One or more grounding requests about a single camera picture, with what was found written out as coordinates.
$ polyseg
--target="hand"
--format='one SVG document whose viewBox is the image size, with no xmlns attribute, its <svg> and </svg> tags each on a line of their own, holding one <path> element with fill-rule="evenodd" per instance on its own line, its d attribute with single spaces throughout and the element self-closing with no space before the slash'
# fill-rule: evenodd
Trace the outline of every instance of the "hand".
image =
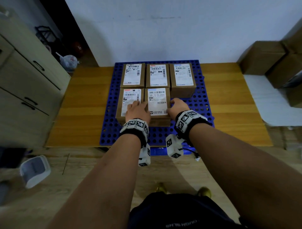
<svg viewBox="0 0 302 229">
<path fill-rule="evenodd" d="M 150 111 L 145 111 L 145 108 L 147 106 L 148 102 L 143 102 L 140 104 L 139 101 L 134 101 L 132 104 L 129 104 L 127 106 L 127 112 L 126 112 L 126 122 L 128 122 L 130 119 L 139 118 L 149 125 L 151 115 Z"/>
<path fill-rule="evenodd" d="M 176 119 L 176 116 L 180 113 L 180 112 L 183 112 L 183 111 L 188 111 L 189 110 L 189 106 L 184 102 L 182 101 L 181 99 L 179 98 L 174 98 L 171 100 L 171 103 L 173 105 L 173 107 L 171 108 L 168 108 L 168 114 L 170 115 L 170 117 L 175 121 Z"/>
</svg>

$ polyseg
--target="forearm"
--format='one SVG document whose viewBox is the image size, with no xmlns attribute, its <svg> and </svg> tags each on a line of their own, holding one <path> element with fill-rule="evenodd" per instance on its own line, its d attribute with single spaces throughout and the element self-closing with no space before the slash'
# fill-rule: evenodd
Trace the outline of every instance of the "forearm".
<svg viewBox="0 0 302 229">
<path fill-rule="evenodd" d="M 189 137 L 241 216 L 264 227 L 282 227 L 279 219 L 297 223 L 294 212 L 302 204 L 300 173 L 207 124 L 195 125 Z"/>
<path fill-rule="evenodd" d="M 133 134 L 119 137 L 48 228 L 125 228 L 137 176 L 140 144 Z"/>
</svg>

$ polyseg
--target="drawer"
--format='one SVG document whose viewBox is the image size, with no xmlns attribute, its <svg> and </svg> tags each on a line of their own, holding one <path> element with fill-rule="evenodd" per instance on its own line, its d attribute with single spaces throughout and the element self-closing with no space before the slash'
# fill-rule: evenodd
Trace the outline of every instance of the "drawer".
<svg viewBox="0 0 302 229">
<path fill-rule="evenodd" d="M 0 146 L 42 147 L 48 134 L 49 116 L 0 89 Z"/>
<path fill-rule="evenodd" d="M 0 18 L 0 34 L 64 94 L 69 74 L 26 24 L 14 12 L 11 15 L 8 19 Z"/>
<path fill-rule="evenodd" d="M 14 47 L 0 35 L 0 67 L 13 51 Z"/>
<path fill-rule="evenodd" d="M 49 115 L 59 109 L 63 97 L 60 90 L 17 51 L 0 69 L 0 87 Z"/>
</svg>

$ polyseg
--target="wooden table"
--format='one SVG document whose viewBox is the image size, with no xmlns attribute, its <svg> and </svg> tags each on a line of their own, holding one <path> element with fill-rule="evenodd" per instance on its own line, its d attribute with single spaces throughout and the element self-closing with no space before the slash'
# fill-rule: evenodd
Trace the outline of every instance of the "wooden table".
<svg viewBox="0 0 302 229">
<path fill-rule="evenodd" d="M 215 127 L 254 146 L 271 140 L 236 63 L 201 64 Z M 47 147 L 99 147 L 113 67 L 78 68 Z"/>
</svg>

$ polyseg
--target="plastic bag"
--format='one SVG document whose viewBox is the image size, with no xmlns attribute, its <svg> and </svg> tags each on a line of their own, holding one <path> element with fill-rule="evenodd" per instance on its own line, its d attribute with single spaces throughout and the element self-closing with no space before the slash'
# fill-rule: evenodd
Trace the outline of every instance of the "plastic bag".
<svg viewBox="0 0 302 229">
<path fill-rule="evenodd" d="M 79 62 L 75 56 L 67 55 L 60 56 L 60 63 L 68 73 L 71 73 L 74 72 Z"/>
</svg>

